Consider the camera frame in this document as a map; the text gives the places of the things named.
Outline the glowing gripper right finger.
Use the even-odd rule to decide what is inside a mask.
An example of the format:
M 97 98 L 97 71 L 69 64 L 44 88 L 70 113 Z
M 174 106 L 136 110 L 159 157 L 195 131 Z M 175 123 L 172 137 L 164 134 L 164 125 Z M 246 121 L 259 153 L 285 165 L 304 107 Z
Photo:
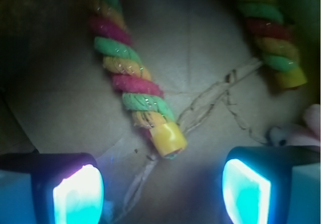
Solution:
M 232 223 L 320 223 L 320 148 L 235 147 L 222 193 Z

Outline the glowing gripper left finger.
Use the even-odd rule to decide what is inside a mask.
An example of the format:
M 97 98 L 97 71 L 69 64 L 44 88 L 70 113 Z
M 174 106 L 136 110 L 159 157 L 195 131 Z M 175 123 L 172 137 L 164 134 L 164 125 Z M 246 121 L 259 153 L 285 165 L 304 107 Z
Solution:
M 88 153 L 1 155 L 1 223 L 99 223 L 103 203 Z

